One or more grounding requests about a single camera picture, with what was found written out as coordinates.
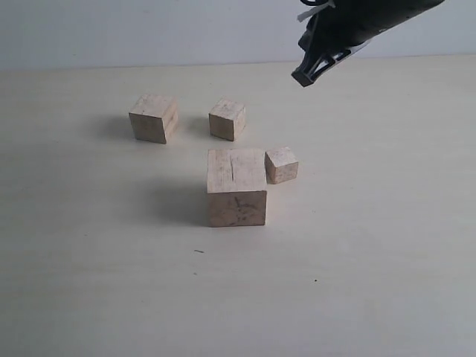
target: large wooden cube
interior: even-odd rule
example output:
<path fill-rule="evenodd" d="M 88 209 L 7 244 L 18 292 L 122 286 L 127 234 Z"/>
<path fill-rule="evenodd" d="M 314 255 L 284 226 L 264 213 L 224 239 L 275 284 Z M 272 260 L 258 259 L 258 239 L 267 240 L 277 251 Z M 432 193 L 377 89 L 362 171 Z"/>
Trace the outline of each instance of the large wooden cube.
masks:
<path fill-rule="evenodd" d="M 272 184 L 295 179 L 299 162 L 288 147 L 266 151 L 266 172 Z"/>
<path fill-rule="evenodd" d="M 246 126 L 245 105 L 221 99 L 208 115 L 210 134 L 235 141 Z"/>
<path fill-rule="evenodd" d="M 208 151 L 208 214 L 211 227 L 266 223 L 266 171 L 259 149 Z"/>
<path fill-rule="evenodd" d="M 175 132 L 178 116 L 174 98 L 155 94 L 143 95 L 129 112 L 135 138 L 160 144 Z"/>

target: table surface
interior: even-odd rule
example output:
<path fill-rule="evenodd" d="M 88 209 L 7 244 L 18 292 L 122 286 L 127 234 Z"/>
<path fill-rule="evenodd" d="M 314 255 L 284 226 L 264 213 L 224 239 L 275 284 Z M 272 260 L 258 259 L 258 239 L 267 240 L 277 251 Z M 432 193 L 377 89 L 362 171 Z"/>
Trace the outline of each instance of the table surface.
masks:
<path fill-rule="evenodd" d="M 294 66 L 0 73 L 2 355 L 474 356 L 476 57 Z M 143 93 L 179 101 L 166 146 Z M 207 150 L 279 146 L 267 226 L 208 228 Z"/>

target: small wooden cube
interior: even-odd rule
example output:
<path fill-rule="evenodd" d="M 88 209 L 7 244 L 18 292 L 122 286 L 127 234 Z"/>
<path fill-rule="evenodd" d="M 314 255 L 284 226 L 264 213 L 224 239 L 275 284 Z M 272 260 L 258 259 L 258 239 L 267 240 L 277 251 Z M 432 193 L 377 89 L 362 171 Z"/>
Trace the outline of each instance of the small wooden cube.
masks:
<path fill-rule="evenodd" d="M 264 152 L 208 150 L 208 214 L 211 227 L 266 223 Z"/>
<path fill-rule="evenodd" d="M 245 105 L 221 99 L 208 115 L 210 134 L 235 141 L 246 125 Z"/>
<path fill-rule="evenodd" d="M 288 147 L 266 151 L 266 172 L 272 184 L 295 179 L 298 166 L 295 154 Z"/>
<path fill-rule="evenodd" d="M 129 112 L 135 138 L 160 144 L 177 129 L 178 116 L 174 98 L 154 94 L 143 95 Z"/>

